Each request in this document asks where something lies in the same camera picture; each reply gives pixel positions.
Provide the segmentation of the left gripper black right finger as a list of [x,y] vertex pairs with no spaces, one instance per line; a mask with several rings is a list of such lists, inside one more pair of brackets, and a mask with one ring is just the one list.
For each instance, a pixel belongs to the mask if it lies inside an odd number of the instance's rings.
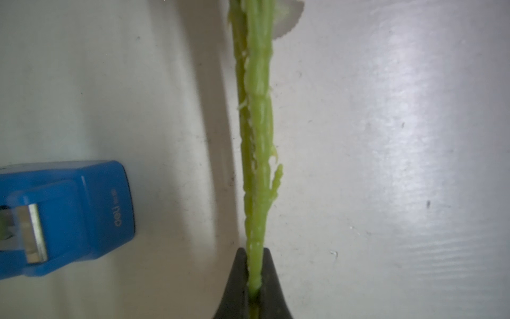
[[286,303],[272,254],[264,248],[262,286],[259,294],[260,319],[293,319]]

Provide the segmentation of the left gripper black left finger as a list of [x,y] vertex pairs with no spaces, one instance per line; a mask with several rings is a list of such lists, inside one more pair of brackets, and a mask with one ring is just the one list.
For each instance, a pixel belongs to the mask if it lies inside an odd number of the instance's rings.
[[240,247],[213,319],[249,319],[249,312],[247,253]]

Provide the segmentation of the blue tape dispenser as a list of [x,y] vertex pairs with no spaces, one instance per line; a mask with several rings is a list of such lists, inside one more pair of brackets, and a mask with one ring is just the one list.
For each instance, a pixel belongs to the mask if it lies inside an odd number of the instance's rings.
[[45,276],[135,236],[126,170],[110,161],[1,169],[1,278]]

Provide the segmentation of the pink flower bouquet green stems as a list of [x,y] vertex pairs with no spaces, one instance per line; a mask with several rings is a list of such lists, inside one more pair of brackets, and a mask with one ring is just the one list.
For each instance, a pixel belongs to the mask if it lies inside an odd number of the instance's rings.
[[283,165],[274,146],[270,87],[272,44],[299,22],[303,1],[230,1],[243,167],[244,229],[250,318],[259,318],[268,213],[278,197]]

